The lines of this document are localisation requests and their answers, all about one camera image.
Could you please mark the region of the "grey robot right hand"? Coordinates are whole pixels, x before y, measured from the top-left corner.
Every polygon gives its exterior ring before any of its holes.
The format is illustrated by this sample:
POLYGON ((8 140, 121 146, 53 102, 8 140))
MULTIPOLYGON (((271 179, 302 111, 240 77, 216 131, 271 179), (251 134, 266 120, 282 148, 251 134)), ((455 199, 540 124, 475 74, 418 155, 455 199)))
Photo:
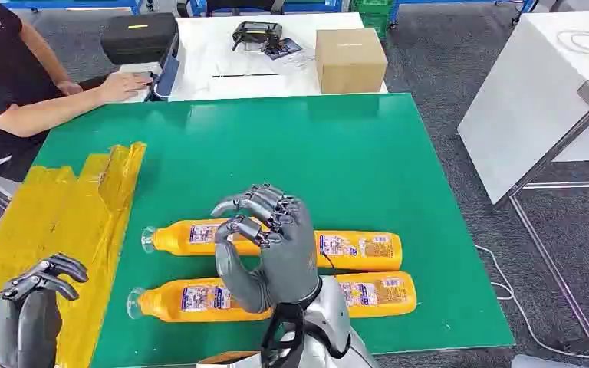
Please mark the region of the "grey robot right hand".
POLYGON ((262 313, 279 303, 298 303, 319 284, 314 227, 306 205, 265 183, 219 202, 212 216, 235 211, 214 236, 216 270, 239 305, 262 313), (230 240, 240 234, 259 249, 260 262, 249 271, 230 240))

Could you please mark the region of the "person's left hand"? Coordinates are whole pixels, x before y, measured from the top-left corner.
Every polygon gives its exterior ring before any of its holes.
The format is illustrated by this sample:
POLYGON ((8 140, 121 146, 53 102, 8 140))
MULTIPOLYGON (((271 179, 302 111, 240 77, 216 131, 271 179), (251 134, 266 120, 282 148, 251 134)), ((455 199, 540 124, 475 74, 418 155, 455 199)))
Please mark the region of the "person's left hand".
POLYGON ((62 80, 56 83, 56 87, 62 92, 65 96, 70 96, 74 94, 79 94, 83 92, 82 86, 76 84, 71 80, 62 80))

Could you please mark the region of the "person's right hand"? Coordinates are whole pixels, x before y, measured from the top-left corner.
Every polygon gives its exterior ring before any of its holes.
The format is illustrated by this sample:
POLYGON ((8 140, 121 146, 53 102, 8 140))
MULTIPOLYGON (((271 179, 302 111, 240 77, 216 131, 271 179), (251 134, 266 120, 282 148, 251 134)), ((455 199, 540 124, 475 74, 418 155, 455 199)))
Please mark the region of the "person's right hand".
POLYGON ((140 90, 146 90, 152 81, 149 72, 113 73, 96 91, 101 103, 117 103, 135 97, 140 90))

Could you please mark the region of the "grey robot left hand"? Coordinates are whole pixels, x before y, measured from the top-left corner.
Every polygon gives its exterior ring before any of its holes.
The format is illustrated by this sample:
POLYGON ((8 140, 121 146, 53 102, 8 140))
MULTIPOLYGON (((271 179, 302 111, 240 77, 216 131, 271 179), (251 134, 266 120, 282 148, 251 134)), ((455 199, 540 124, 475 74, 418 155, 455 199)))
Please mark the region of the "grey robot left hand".
POLYGON ((88 281, 87 268, 62 253, 41 259, 0 291, 0 367, 53 367, 62 326, 57 296, 79 298, 77 290, 59 278, 88 281))

